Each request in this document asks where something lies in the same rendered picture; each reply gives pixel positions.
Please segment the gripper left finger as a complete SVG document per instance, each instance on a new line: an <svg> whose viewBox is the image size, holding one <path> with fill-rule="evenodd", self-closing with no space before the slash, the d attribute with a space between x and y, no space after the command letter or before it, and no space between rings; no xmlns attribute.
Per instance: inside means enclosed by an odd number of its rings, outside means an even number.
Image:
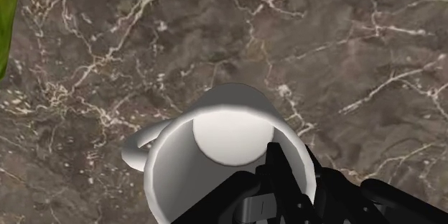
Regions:
<svg viewBox="0 0 448 224"><path fill-rule="evenodd" d="M267 145L256 172L238 171L172 224L317 224L309 197L302 193L278 143Z"/></svg>

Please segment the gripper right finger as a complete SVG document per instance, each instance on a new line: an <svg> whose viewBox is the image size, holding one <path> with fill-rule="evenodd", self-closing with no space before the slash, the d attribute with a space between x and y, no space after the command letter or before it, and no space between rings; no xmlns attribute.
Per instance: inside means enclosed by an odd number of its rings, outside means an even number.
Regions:
<svg viewBox="0 0 448 224"><path fill-rule="evenodd" d="M316 175L314 197L318 220L304 224L448 224L448 213L382 180L366 179L360 185L323 167L309 153Z"/></svg>

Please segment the white mug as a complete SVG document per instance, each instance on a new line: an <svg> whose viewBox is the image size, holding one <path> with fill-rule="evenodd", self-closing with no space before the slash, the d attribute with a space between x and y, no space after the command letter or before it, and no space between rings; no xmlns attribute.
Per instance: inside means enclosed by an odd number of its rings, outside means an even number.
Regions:
<svg viewBox="0 0 448 224"><path fill-rule="evenodd" d="M306 146L268 98L245 84L215 86L180 116L138 130L121 157L143 172L158 224L170 224L234 172L254 172L269 142L281 145L300 190L313 200L317 183Z"/></svg>

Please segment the green leaf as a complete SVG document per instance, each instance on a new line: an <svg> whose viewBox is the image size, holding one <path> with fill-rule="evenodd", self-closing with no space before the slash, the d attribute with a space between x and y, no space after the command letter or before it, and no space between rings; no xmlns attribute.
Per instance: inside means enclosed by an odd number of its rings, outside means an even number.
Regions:
<svg viewBox="0 0 448 224"><path fill-rule="evenodd" d="M0 0L0 80L5 75L9 59L16 7L17 0Z"/></svg>

